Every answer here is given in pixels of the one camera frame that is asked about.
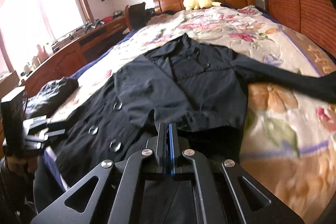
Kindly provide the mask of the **left hand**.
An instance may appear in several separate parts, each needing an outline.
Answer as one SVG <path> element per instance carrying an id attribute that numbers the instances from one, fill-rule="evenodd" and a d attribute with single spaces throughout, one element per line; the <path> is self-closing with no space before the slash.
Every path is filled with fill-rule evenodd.
<path id="1" fill-rule="evenodd" d="M 38 158 L 17 158 L 15 156 L 9 156 L 6 158 L 6 164 L 8 169 L 17 174 L 18 176 L 24 176 L 25 174 L 34 174 L 38 168 Z"/>

